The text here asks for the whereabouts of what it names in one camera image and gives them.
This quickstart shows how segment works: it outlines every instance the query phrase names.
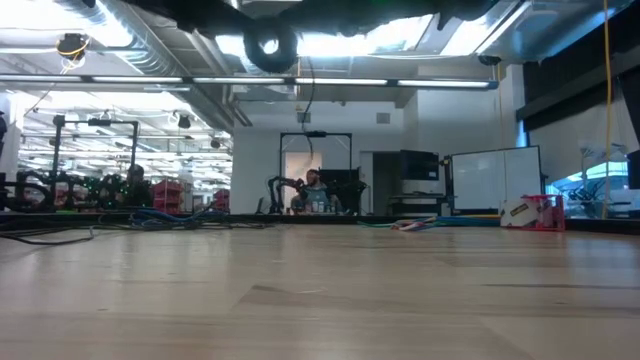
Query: ceiling light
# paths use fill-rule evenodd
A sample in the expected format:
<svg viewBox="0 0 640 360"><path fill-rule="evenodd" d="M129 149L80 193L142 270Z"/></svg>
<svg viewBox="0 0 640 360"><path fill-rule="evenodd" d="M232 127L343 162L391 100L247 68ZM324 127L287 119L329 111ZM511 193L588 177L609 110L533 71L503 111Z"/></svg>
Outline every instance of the ceiling light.
<svg viewBox="0 0 640 360"><path fill-rule="evenodd" d="M193 137L189 135L140 135L138 139L193 140Z"/></svg>
<svg viewBox="0 0 640 360"><path fill-rule="evenodd" d="M491 44L493 44L496 40L498 40L498 38L502 36L502 34L504 34L504 32L507 31L507 29L516 20L518 20L518 18L520 18L520 16L522 16L522 14L524 14L525 11L527 11L531 7L531 4L532 4L531 1L527 1L524 4L522 4L518 8L518 10L516 10L507 20L505 20L505 22L502 23L502 25L500 25L500 27L496 29L496 31L494 31L493 34L491 34L491 36L489 36L487 40L485 40L482 43L482 45L478 47L478 49L476 49L476 53L482 54L485 50L487 50L489 46L491 46Z"/></svg>
<svg viewBox="0 0 640 360"><path fill-rule="evenodd" d="M276 77L196 77L193 78L193 82L199 84L279 85L284 84L284 79Z"/></svg>
<svg viewBox="0 0 640 360"><path fill-rule="evenodd" d="M182 78L170 76L94 76L93 81L105 83L181 83Z"/></svg>
<svg viewBox="0 0 640 360"><path fill-rule="evenodd" d="M1 81L22 81L22 82L82 82L80 76L71 75L14 75L0 74Z"/></svg>
<svg viewBox="0 0 640 360"><path fill-rule="evenodd" d="M97 167L95 167L93 165L89 165L89 164L78 164L78 166L82 166L82 167L85 167L85 168L91 169L91 170L98 170Z"/></svg>
<svg viewBox="0 0 640 360"><path fill-rule="evenodd" d="M32 150L32 149L21 149L19 150L19 154L30 156L30 155L53 155L53 150L41 149L41 150ZM130 151L78 151L78 150L60 150L60 155L70 155L70 156L96 156L98 159L104 158L106 156L130 156ZM139 151L136 153L136 156L141 158L148 159L159 159L159 160L173 160L173 158L177 157L207 157L207 158L228 158L229 155L225 152L182 152L181 155L174 152L161 151L161 152L146 152Z"/></svg>
<svg viewBox="0 0 640 360"><path fill-rule="evenodd" d="M398 86L487 89L491 86L491 82L456 80L398 80Z"/></svg>
<svg viewBox="0 0 640 360"><path fill-rule="evenodd" d="M51 138L55 137L55 134L31 134L24 133L21 135L22 137L30 137L30 138ZM61 139L115 139L115 138L128 138L130 136L126 135L93 135L93 134L63 134L60 135Z"/></svg>
<svg viewBox="0 0 640 360"><path fill-rule="evenodd" d="M440 55L466 56L473 54L480 45L488 40L496 28L503 23L504 18L509 16L508 14L511 14L518 5L518 1L511 2L509 7L503 12L503 16L498 19L494 19L492 14L485 14L474 21L463 21L451 36L445 48L440 52ZM509 19L513 18L513 21L515 21L518 16L519 15L514 13Z"/></svg>
<svg viewBox="0 0 640 360"><path fill-rule="evenodd" d="M98 129L96 129L96 132L98 134L103 134L103 135L111 135L111 136L115 136L116 135L115 132L113 132L113 131L111 131L109 129L104 129L104 128L98 128Z"/></svg>
<svg viewBox="0 0 640 360"><path fill-rule="evenodd" d="M189 117L186 115L180 115L180 120L178 120L178 127L181 129L188 129L191 127L191 121L189 121Z"/></svg>
<svg viewBox="0 0 640 360"><path fill-rule="evenodd" d="M387 84L387 80L383 79L326 79L326 78L297 78L296 84L310 85L380 85Z"/></svg>

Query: black cable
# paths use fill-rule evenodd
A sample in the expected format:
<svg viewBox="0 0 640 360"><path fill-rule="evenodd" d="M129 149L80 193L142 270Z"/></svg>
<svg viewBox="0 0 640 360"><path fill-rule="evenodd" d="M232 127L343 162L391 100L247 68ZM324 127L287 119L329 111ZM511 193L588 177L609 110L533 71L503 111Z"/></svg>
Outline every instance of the black cable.
<svg viewBox="0 0 640 360"><path fill-rule="evenodd" d="M311 160L313 160L313 142L311 142L311 138L307 134L306 122L307 116L309 116L309 110L311 109L311 104L313 104L313 98L316 94L316 74L313 70L313 63L311 62L310 56L307 56L307 61L309 61L309 70L311 70L311 96L309 97L307 108L304 110L304 114L302 115L302 132L305 134L307 142L309 143L309 154L311 154Z"/></svg>
<svg viewBox="0 0 640 360"><path fill-rule="evenodd" d="M61 245L71 245L71 244L77 244L77 243L81 243L81 242L90 241L90 240L93 240L95 238L95 235L93 234L93 227L90 227L89 228L89 236L87 236L87 237L83 237L83 238L79 238L79 239L73 239L73 240L57 241L57 242L41 241L41 240L28 240L28 239L25 239L25 238L20 237L20 236L10 235L10 234L6 234L6 233L0 233L0 238L7 239L7 240L13 240L13 241L21 242L23 244L28 244L28 245L61 246Z"/></svg>

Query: man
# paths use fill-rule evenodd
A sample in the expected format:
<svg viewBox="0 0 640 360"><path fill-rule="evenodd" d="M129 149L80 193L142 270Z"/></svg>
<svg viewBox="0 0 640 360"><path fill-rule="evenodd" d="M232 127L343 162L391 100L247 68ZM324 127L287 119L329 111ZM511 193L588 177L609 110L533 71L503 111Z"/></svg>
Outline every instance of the man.
<svg viewBox="0 0 640 360"><path fill-rule="evenodd" d="M327 195L327 186L320 181L320 172L315 169L307 171L307 187L302 190L299 195L296 195L291 199L291 210L294 214L304 214L314 212L312 204L314 202L320 204L323 203L325 209L321 212L327 212L326 207L331 206L332 212L342 211L340 206L340 200L335 195Z"/></svg>
<svg viewBox="0 0 640 360"><path fill-rule="evenodd" d="M136 164L129 167L127 185L129 194L124 198L125 206L150 207L153 205L150 184L144 181L144 168L142 166Z"/></svg>

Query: wood grain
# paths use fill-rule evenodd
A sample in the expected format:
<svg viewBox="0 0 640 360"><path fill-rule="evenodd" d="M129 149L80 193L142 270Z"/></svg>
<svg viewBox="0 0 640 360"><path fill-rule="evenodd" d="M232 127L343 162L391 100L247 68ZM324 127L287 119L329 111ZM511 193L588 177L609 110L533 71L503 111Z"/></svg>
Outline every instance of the wood grain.
<svg viewBox="0 0 640 360"><path fill-rule="evenodd" d="M2 241L0 359L637 359L639 249L356 226Z"/></svg>

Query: doorway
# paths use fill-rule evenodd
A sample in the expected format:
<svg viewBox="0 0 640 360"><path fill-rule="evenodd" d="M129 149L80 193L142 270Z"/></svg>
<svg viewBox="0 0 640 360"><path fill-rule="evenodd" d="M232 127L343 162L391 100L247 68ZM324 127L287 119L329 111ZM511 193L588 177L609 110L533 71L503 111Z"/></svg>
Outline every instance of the doorway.
<svg viewBox="0 0 640 360"><path fill-rule="evenodd" d="M373 153L373 214L387 215L389 197L402 193L402 166L399 152Z"/></svg>

